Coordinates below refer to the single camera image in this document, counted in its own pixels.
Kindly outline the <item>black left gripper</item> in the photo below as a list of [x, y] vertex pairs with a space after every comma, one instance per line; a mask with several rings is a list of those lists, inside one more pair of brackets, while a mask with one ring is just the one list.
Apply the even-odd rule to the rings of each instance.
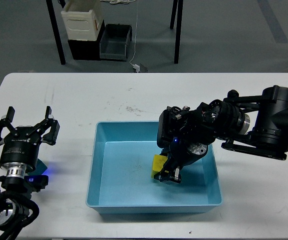
[[[56, 144], [60, 124], [52, 116], [50, 106], [46, 107], [45, 119], [35, 127], [14, 128], [12, 126], [14, 115], [15, 109], [10, 106], [6, 116], [0, 119], [0, 146], [4, 144], [0, 168], [6, 169], [12, 163], [21, 163], [27, 166], [26, 172], [30, 173], [36, 170], [40, 144], [46, 143], [50, 146]], [[3, 128], [10, 131], [5, 138], [2, 138]]]

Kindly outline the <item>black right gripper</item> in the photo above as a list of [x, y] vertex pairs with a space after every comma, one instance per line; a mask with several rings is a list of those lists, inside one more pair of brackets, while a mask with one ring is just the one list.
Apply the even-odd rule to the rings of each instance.
[[154, 179], [160, 182], [181, 183], [180, 170], [203, 158], [207, 152], [208, 145], [174, 138], [169, 146], [163, 148], [160, 153], [161, 156], [166, 156], [168, 159], [163, 168], [154, 175]]

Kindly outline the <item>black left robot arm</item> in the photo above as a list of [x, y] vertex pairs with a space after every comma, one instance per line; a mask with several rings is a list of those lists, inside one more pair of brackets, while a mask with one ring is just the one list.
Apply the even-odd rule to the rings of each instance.
[[0, 120], [0, 146], [3, 150], [0, 168], [0, 240], [14, 240], [23, 228], [39, 215], [32, 193], [44, 189], [49, 177], [47, 166], [38, 158], [40, 145], [55, 145], [60, 125], [52, 116], [50, 106], [45, 118], [35, 126], [13, 127], [15, 109], [11, 106]]

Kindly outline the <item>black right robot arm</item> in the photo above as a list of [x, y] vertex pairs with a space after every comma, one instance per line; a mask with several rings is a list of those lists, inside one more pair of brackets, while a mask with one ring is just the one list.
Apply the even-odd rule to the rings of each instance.
[[153, 178], [180, 183], [182, 168], [204, 157], [217, 139], [226, 150], [285, 160], [288, 87], [274, 85], [256, 96], [230, 90], [225, 99], [203, 102], [194, 110], [167, 107], [157, 132], [157, 145], [166, 161]]

